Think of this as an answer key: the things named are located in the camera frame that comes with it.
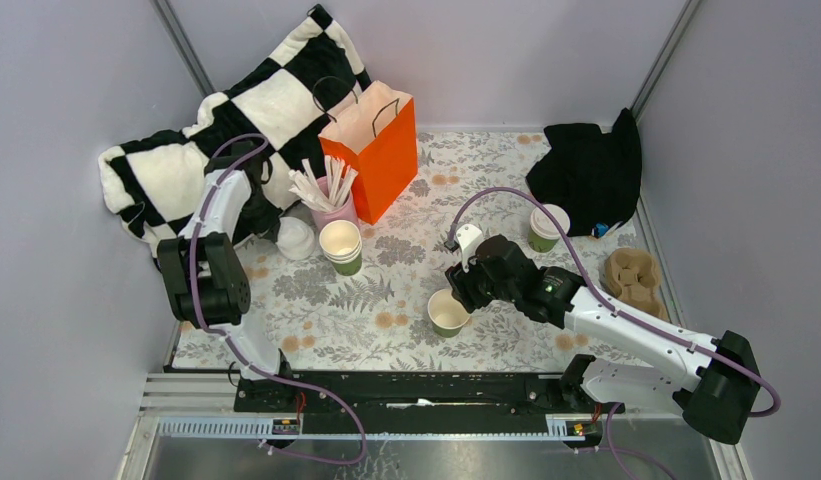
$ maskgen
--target black cloth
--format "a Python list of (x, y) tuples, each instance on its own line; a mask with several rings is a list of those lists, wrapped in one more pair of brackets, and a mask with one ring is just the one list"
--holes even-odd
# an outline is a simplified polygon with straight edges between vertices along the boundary
[(622, 110), (610, 133), (589, 123), (551, 125), (544, 133), (551, 151), (528, 172), (528, 188), (540, 202), (566, 211), (570, 237), (634, 216), (643, 163), (630, 110)]

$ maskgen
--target white cup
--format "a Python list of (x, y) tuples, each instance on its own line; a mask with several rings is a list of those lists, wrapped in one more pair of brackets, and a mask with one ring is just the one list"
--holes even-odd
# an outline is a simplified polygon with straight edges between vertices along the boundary
[(319, 246), (341, 275), (354, 275), (363, 263), (363, 237), (348, 220), (334, 220), (319, 233)]
[(304, 260), (316, 249), (316, 235), (309, 225), (295, 217), (280, 219), (280, 231), (275, 243), (280, 253), (290, 260)]
[[(554, 215), (554, 219), (563, 227), (563, 233), (569, 233), (569, 215), (566, 214), (566, 211), (550, 203), (543, 206), (549, 213)], [(560, 232), (557, 231), (557, 227), (542, 210), (535, 208), (531, 212), (531, 231), (528, 234), (528, 245), (536, 252), (545, 253), (554, 248), (558, 240), (560, 240)]]
[(469, 321), (469, 313), (463, 305), (451, 296), (451, 289), (442, 289), (428, 300), (428, 317), (433, 322), (437, 335), (451, 338)]

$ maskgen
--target gray wall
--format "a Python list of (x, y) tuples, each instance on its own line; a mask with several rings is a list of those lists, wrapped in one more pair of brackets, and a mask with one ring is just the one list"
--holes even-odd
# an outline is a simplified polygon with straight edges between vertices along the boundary
[(821, 478), (821, 0), (705, 2), (640, 128), (684, 315), (784, 399), (743, 436), (755, 479)]
[[(257, 66), (314, 0), (171, 0), (217, 89)], [(684, 0), (325, 0), (373, 79), (421, 127), (612, 124)]]
[(174, 320), (97, 154), (194, 121), (147, 1), (0, 0), (0, 479), (105, 479)]

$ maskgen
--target blue object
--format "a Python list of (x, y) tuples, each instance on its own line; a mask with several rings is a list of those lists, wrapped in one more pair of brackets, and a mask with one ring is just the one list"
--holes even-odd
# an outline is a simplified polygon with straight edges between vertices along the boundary
[(593, 227), (593, 236), (596, 238), (601, 238), (604, 236), (607, 231), (610, 230), (610, 227), (603, 223), (596, 223), (596, 226)]

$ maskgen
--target white lid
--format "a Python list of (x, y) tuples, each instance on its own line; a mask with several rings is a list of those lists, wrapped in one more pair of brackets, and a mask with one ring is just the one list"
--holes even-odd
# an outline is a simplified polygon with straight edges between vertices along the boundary
[(282, 217), (278, 231), (278, 250), (290, 260), (303, 260), (316, 248), (316, 235), (309, 225), (295, 217)]
[[(554, 219), (563, 227), (563, 231), (569, 233), (569, 215), (557, 205), (547, 203), (543, 206), (549, 213), (554, 215)], [(531, 229), (536, 232), (537, 235), (549, 240), (560, 238), (560, 233), (557, 231), (554, 223), (552, 223), (539, 208), (535, 208), (534, 211), (531, 212)]]

